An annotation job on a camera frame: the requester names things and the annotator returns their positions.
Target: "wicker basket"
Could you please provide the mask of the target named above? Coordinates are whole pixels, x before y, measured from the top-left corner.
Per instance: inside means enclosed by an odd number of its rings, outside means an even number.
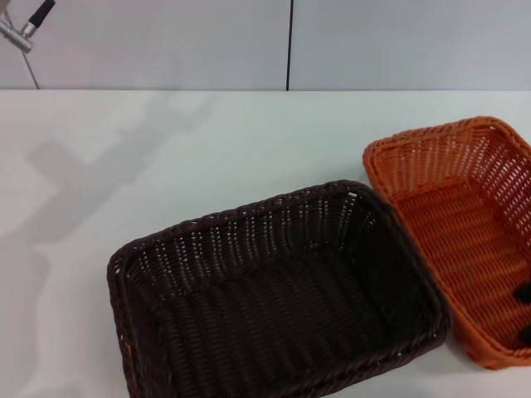
[[[531,148],[480,117],[371,144],[374,188],[402,216],[481,366],[531,365]]]
[[[324,396],[451,329],[395,213],[357,182],[135,240],[108,281],[132,397]]]

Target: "dark brown wicker basket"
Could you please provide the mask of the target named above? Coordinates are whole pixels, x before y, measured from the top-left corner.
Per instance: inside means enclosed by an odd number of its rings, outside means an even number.
[[[135,240],[108,268],[132,397],[316,397],[444,341],[392,208],[331,182]]]

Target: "basket bottom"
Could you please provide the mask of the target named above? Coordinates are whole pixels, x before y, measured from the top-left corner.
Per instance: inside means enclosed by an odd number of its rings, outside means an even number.
[[[446,293],[502,346],[529,347],[519,333],[531,322],[531,305],[514,297],[531,276],[529,250],[482,191],[453,185],[397,206]]]
[[[271,396],[389,343],[382,315],[336,250],[240,275],[159,311],[182,396]]]

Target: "tabletop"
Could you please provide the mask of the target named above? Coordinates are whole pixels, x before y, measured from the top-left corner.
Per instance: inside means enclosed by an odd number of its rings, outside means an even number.
[[[405,129],[492,115],[531,141],[531,92],[0,91],[0,396],[128,397],[109,257],[180,221],[338,179]],[[334,397],[529,397],[453,337]]]

